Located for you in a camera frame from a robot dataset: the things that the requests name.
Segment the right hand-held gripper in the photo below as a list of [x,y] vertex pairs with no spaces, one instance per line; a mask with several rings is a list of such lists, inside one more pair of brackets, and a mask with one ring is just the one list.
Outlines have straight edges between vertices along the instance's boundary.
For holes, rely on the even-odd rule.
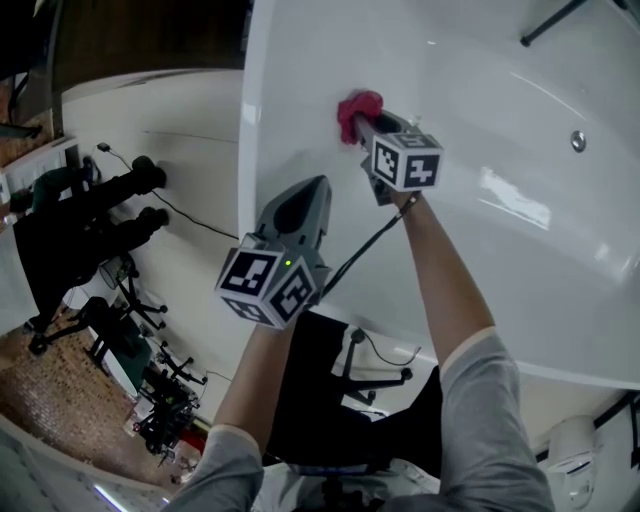
[[356,114],[353,127],[367,153],[361,168],[378,206],[392,203],[391,190],[413,193],[437,185],[444,149],[433,136],[386,110],[375,118]]

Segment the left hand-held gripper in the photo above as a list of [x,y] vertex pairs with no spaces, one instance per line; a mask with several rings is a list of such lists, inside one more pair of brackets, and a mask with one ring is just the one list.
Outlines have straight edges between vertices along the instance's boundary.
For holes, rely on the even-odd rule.
[[230,251],[215,287],[238,317],[284,329],[318,300],[331,272],[320,254],[331,200],[329,180],[319,175],[265,206],[256,230]]

